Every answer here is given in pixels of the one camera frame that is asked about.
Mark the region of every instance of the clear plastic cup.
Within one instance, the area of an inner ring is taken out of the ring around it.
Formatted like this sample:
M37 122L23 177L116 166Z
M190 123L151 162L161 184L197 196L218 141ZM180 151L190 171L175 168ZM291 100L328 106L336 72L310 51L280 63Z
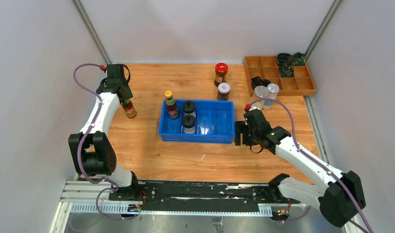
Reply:
M269 91L269 96L267 98L276 99L277 95L279 94L280 88L277 84L271 83L267 85L267 90ZM266 100L263 104L262 109L270 109L273 103L274 101L272 100Z
M269 90L265 86L257 86L255 87L254 94L252 97L252 102L256 101L260 98L265 98L269 96ZM258 107L259 109L262 109L262 106L264 105L264 100L261 100L259 102L254 103L252 106Z

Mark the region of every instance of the metal floor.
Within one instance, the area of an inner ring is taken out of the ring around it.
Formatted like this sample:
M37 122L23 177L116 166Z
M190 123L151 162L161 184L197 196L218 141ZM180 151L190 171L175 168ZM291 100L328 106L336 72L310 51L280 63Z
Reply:
M303 214L300 207L291 208L291 218ZM133 220L113 221L100 214L72 214L72 226L83 229L98 221L84 232L90 233L344 233L328 223L317 210L311 210L302 220L283 225L265 217L243 216L167 216L139 215ZM67 225L64 233L73 233Z

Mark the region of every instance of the black bottle cap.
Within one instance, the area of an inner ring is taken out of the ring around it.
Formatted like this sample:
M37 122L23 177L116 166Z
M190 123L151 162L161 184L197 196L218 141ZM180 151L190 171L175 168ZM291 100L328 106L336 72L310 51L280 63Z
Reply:
M186 114L191 114L194 112L194 110L196 110L196 106L194 105L193 101L187 100L184 104L183 104L183 112Z
M185 115L182 120L183 127L190 129L196 124L196 118L192 115Z

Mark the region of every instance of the red connector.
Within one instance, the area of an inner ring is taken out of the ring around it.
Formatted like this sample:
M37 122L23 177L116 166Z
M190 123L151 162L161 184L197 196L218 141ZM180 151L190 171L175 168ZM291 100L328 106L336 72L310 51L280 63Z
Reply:
M252 106L248 103L248 104L246 104L246 107L244 108L244 110L245 110L245 112L248 112L251 108L252 108Z
M106 73L106 67L104 65L100 65L100 69Z

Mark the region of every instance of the yellow cap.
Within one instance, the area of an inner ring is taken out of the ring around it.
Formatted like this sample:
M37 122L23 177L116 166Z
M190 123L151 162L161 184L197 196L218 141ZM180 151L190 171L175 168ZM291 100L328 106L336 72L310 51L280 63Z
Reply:
M166 91L166 92L164 93L164 95L166 96L166 98L170 98L170 97L173 96L173 93L172 93L171 91Z

